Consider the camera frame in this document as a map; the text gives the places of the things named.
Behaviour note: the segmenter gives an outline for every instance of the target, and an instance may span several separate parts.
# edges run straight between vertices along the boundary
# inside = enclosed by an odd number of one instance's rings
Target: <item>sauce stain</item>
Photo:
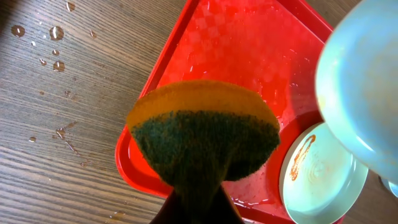
[[[301,166],[302,162],[304,161],[305,157],[307,156],[308,150],[310,150],[310,147],[311,147],[312,143],[315,142],[316,138],[317,137],[314,134],[311,135],[310,137],[308,137],[305,140],[305,142],[304,142],[303,146],[301,147],[301,149],[299,150],[299,152],[297,153],[296,157],[294,158],[294,164],[292,166],[292,169],[290,170],[290,177],[292,178],[292,181],[295,181],[297,179],[297,176],[299,174],[299,167]],[[308,144],[305,151],[303,151],[303,148],[308,141],[310,141],[310,143]]]
[[[46,66],[47,62],[46,62],[45,60],[43,60],[42,58],[40,58],[39,60],[40,60],[40,63],[41,63],[43,66]]]
[[[123,211],[114,212],[112,215],[109,216],[109,219],[105,221],[105,223],[116,223],[122,219],[123,215],[126,213]]]
[[[51,40],[62,40],[63,39],[63,29],[59,26],[55,26],[50,29]]]
[[[72,3],[72,2],[69,2],[69,1],[67,2],[67,10],[68,10],[68,12],[74,11],[75,8],[76,8],[75,3]]]
[[[59,50],[52,50],[52,54],[58,56],[58,55],[60,55],[60,51]]]
[[[65,71],[65,64],[58,60],[58,61],[54,62],[53,69],[55,72],[63,72],[63,71]]]
[[[22,37],[25,35],[25,28],[19,25],[14,25],[11,27],[11,33],[16,37]]]

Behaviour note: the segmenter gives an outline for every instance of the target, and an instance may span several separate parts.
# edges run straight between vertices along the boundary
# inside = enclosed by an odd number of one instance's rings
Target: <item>green scouring pad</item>
[[[194,220],[206,215],[222,181],[257,171],[279,144],[278,121],[257,93],[209,80],[150,92],[127,125]]]

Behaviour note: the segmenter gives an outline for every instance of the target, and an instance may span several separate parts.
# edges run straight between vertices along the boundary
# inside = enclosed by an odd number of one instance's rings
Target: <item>checkered pattern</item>
[[[244,86],[263,97],[283,129],[298,113],[317,109],[314,75],[322,47],[276,0],[200,1],[159,86],[193,79]],[[232,197],[288,218],[281,204],[257,203],[279,198],[267,193],[265,181],[253,179],[265,170],[226,187]]]

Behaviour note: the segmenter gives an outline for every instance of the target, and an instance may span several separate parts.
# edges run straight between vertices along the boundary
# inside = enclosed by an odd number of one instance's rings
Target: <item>water droplet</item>
[[[16,37],[22,37],[25,35],[25,28],[19,25],[14,25],[11,27],[11,33]]]
[[[72,144],[70,144],[69,141],[65,141],[65,144],[70,148],[70,150],[72,150],[77,156],[80,157],[79,152],[75,149],[75,147]]]
[[[62,140],[65,140],[65,129],[64,128],[60,128],[55,130],[55,132],[58,134],[58,136],[60,136],[60,138]]]
[[[51,40],[62,40],[63,35],[64,35],[63,30],[59,26],[55,26],[50,29]]]
[[[60,51],[59,51],[59,50],[55,50],[55,49],[54,49],[54,50],[52,50],[52,54],[54,54],[54,55],[57,55],[57,56],[58,56],[58,55],[60,55]]]
[[[65,71],[65,64],[61,61],[56,61],[53,66],[54,71],[63,72]]]
[[[120,221],[120,219],[122,219],[123,215],[125,214],[126,213],[122,211],[114,212],[112,215],[109,216],[109,220],[106,220],[105,223],[114,223],[116,221]]]
[[[41,63],[43,66],[45,66],[45,65],[47,64],[47,62],[46,62],[45,60],[43,60],[42,58],[40,58],[39,60],[40,60],[40,63]]]
[[[77,101],[78,100],[78,97],[77,97],[77,94],[74,94],[72,97],[71,97],[71,100],[73,100],[73,101]]]
[[[73,10],[75,10],[75,8],[76,8],[75,3],[67,2],[67,10],[69,12],[72,12]]]
[[[90,36],[91,36],[91,38],[96,38],[97,37],[97,35],[94,33],[94,31],[92,31],[92,30],[90,30]]]

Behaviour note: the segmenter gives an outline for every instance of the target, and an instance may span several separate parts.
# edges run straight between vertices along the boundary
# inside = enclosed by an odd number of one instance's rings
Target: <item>red tray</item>
[[[279,120],[282,144],[256,173],[223,183],[245,219],[293,223],[279,195],[280,168],[295,138],[322,121],[315,67],[331,32],[304,0],[188,0],[141,93],[181,80],[211,79],[262,96]],[[135,189],[161,197],[171,192],[127,128],[116,146],[116,163]]]

